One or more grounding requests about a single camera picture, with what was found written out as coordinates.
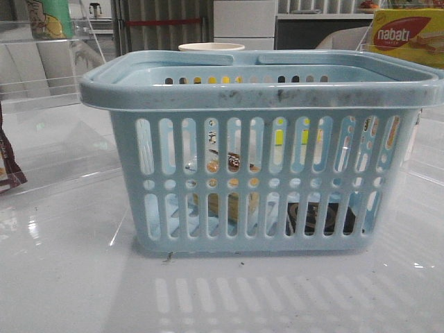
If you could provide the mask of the black tissue pack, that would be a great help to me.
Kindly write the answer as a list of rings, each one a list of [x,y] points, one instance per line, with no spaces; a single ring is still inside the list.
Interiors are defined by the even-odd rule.
[[[289,203],[287,205],[287,219],[286,219],[286,235],[292,235],[296,232],[297,218],[298,218],[299,203]],[[325,218],[324,235],[331,235],[335,230],[336,218],[339,213],[338,203],[329,203]],[[308,203],[307,212],[305,216],[306,235],[313,235],[316,227],[318,217],[318,203]],[[350,234],[355,225],[356,216],[353,211],[348,208],[345,215],[345,222],[343,226],[343,234]]]

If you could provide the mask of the light blue plastic basket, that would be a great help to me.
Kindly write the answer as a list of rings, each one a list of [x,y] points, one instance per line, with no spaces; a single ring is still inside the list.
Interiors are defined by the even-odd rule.
[[[443,104],[443,71],[361,51],[136,51],[79,89],[110,113],[145,249],[354,250],[384,218],[420,111]],[[339,213],[327,236],[329,203]]]

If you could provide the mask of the white cabinet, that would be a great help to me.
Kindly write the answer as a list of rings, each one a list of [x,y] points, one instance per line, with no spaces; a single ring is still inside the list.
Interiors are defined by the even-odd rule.
[[[242,44],[247,50],[272,50],[277,13],[277,1],[214,1],[214,41]]]

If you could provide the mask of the red barrier belt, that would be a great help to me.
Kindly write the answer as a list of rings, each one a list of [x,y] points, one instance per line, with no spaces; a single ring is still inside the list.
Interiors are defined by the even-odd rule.
[[[200,24],[202,18],[191,19],[167,19],[167,20],[146,20],[146,21],[126,21],[125,26],[177,26],[186,24]]]

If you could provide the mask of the left clear acrylic shelf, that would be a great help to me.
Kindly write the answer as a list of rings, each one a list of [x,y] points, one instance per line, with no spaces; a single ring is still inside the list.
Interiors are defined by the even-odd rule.
[[[27,21],[1,23],[1,127],[19,171],[14,196],[103,180],[119,169],[107,112],[83,105],[79,80],[113,59],[109,20],[73,20],[67,40],[38,40]]]

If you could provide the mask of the brown snack packet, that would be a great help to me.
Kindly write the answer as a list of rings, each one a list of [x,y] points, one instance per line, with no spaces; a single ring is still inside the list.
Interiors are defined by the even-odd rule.
[[[27,182],[27,178],[15,161],[12,145],[1,129],[1,193]]]

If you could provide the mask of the fruit plate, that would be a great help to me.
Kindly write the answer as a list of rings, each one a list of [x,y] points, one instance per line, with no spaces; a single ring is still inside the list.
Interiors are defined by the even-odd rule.
[[[374,10],[379,8],[379,5],[372,0],[364,0],[359,4],[362,10]]]

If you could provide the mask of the green cartoon can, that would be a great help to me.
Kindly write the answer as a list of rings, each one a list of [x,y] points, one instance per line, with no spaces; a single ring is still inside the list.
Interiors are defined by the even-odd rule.
[[[69,2],[66,0],[27,0],[32,36],[39,40],[71,39]]]

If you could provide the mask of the yellow nabati wafer box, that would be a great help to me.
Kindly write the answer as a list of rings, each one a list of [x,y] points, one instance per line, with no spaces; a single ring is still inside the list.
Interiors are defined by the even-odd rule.
[[[425,8],[375,11],[366,49],[442,69],[443,10]]]

